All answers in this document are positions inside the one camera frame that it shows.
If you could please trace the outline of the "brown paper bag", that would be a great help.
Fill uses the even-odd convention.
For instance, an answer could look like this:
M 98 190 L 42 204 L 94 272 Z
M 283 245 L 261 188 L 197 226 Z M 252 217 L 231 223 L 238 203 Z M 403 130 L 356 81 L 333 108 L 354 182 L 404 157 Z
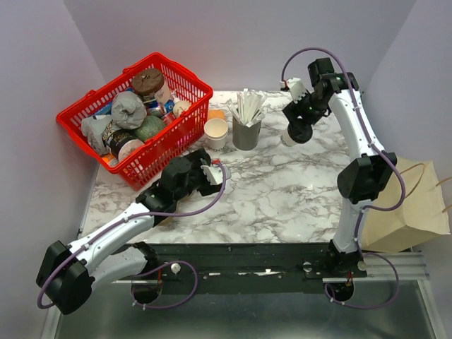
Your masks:
M 367 212 L 360 240 L 363 250 L 397 253 L 450 234 L 442 181 L 433 162 L 400 157 L 396 168 L 405 183 L 405 199 L 395 210 Z

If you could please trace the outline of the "black coffee cup lid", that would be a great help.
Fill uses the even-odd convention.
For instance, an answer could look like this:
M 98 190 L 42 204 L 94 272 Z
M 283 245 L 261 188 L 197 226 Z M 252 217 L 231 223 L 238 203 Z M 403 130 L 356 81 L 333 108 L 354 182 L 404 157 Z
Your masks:
M 290 139 L 298 144 L 307 143 L 313 135 L 312 126 L 304 122 L 289 124 L 287 132 Z

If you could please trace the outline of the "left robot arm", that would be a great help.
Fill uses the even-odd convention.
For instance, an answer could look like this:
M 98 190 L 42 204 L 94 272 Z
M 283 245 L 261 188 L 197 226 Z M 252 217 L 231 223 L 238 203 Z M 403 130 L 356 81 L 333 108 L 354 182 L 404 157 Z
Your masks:
M 121 248 L 165 219 L 183 217 L 177 212 L 177 204 L 194 191 L 202 196 L 215 195 L 201 209 L 207 211 L 218 202 L 229 178 L 227 166 L 211 159 L 202 148 L 172 158 L 161 177 L 122 214 L 70 244 L 56 241 L 47 248 L 36 278 L 40 287 L 37 306 L 57 307 L 67 315 L 104 284 L 133 275 L 151 278 L 162 269 L 153 250 L 146 245 L 125 251 Z

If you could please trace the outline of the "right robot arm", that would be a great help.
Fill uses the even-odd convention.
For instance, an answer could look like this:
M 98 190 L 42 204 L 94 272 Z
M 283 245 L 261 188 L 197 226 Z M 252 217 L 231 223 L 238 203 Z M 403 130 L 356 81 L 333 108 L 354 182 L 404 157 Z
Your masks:
M 314 125 L 334 114 L 348 147 L 350 164 L 337 178 L 343 197 L 338 229 L 328 245 L 321 268 L 339 277 L 362 259 L 360 238 L 366 211 L 386 187 L 397 163 L 378 141 L 361 107 L 359 86 L 352 73 L 337 73 L 329 58 L 316 59 L 308 66 L 313 90 L 300 79 L 286 82 L 292 101 L 283 109 L 288 120 L 281 140 L 288 146 L 307 143 Z

